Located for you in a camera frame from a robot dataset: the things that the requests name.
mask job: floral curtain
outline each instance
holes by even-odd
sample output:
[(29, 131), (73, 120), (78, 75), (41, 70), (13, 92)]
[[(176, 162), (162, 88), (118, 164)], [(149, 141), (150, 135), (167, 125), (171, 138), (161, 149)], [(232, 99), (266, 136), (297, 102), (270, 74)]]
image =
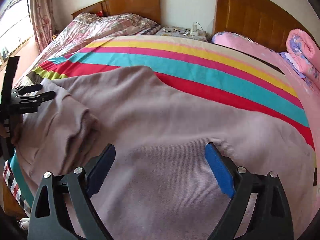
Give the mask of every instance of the floral curtain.
[(52, 0), (30, 0), (30, 16), (36, 44), (41, 52), (52, 41), (52, 33), (55, 32)]

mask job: magenta stripe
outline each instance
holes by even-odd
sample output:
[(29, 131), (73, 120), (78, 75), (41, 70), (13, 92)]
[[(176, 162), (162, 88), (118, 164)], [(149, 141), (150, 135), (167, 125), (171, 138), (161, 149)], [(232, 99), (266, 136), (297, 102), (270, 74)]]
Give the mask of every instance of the magenta stripe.
[(149, 56), (155, 56), (155, 57), (164, 57), (169, 59), (175, 59), (180, 60), (192, 64), (201, 65), (204, 67), (217, 69), (219, 71), (228, 73), (230, 75), (236, 76), (238, 78), (247, 80), (253, 84), (256, 84), (260, 87), (263, 87), (282, 98), (288, 100), (289, 102), (295, 104), (296, 106), (303, 109), (302, 104), (300, 100), (293, 96), (292, 94), (288, 93), (287, 91), (274, 86), (273, 84), (270, 84), (269, 82), (258, 78), (254, 75), (251, 75), (245, 71), (242, 71), (240, 69), (225, 65), (220, 62), (212, 61), (209, 59), (173, 52), (173, 51), (167, 51), (167, 50), (160, 50), (160, 49), (146, 49), (146, 48), (132, 48), (132, 47), (97, 47), (97, 48), (83, 48), (79, 50), (81, 53), (88, 53), (88, 52), (100, 52), (100, 53), (130, 53), (130, 54), (140, 54), (140, 55), (149, 55)]

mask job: yellow stripe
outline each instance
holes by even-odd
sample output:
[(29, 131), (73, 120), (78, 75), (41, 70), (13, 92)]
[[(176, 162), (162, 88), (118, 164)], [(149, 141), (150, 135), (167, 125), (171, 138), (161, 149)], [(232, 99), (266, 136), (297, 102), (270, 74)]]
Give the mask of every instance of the yellow stripe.
[(42, 78), (48, 78), (50, 80), (63, 79), (68, 77), (65, 74), (59, 74), (58, 72), (44, 70), (42, 67), (36, 67), (33, 71), (36, 74), (40, 75)]
[(298, 97), (294, 89), (283, 82), (279, 81), (278, 79), (268, 75), (265, 72), (262, 72), (254, 67), (248, 66), (244, 63), (241, 63), (239, 61), (220, 56), (218, 54), (208, 52), (202, 49), (196, 49), (196, 48), (188, 48), (185, 46), (178, 46), (174, 44), (163, 44), (163, 43), (157, 43), (157, 42), (148, 42), (148, 41), (93, 41), (90, 44), (88, 44), (87, 48), (96, 48), (96, 47), (130, 47), (130, 48), (146, 48), (146, 49), (160, 49), (160, 50), (166, 50), (166, 51), (172, 51), (172, 52), (178, 52), (183, 53), (187, 55), (192, 55), (196, 57), (201, 57), (204, 59), (216, 61), (225, 65), (229, 65), (231, 67), (240, 69), (242, 71), (245, 71), (251, 75), (254, 75), (260, 79), (263, 79), (270, 84), (281, 88), (282, 90), (287, 91), (288, 93), (292, 94), (295, 97)]

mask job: bedside table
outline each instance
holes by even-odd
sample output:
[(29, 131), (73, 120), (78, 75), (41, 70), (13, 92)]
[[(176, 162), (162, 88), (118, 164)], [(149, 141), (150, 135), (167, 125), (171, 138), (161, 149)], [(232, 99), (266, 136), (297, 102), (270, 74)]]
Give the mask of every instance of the bedside table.
[(207, 38), (205, 36), (205, 32), (198, 30), (198, 36), (191, 36), (189, 28), (181, 28), (181, 27), (163, 27), (159, 30), (155, 35), (159, 36), (171, 36), (171, 37), (181, 37), (188, 38), (197, 41), (205, 41), (207, 42)]

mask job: wooden headboard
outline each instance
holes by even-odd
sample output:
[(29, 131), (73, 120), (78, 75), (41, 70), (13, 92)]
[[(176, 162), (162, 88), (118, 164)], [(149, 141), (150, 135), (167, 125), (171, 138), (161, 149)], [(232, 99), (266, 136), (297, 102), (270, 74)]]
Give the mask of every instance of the wooden headboard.
[(100, 11), (104, 16), (134, 13), (158, 24), (161, 21), (160, 0), (104, 0), (76, 11), (72, 17), (75, 18), (82, 12), (95, 14)]
[(233, 32), (251, 38), (277, 52), (286, 51), (285, 41), (293, 29), (308, 30), (270, 0), (217, 0), (213, 34)]

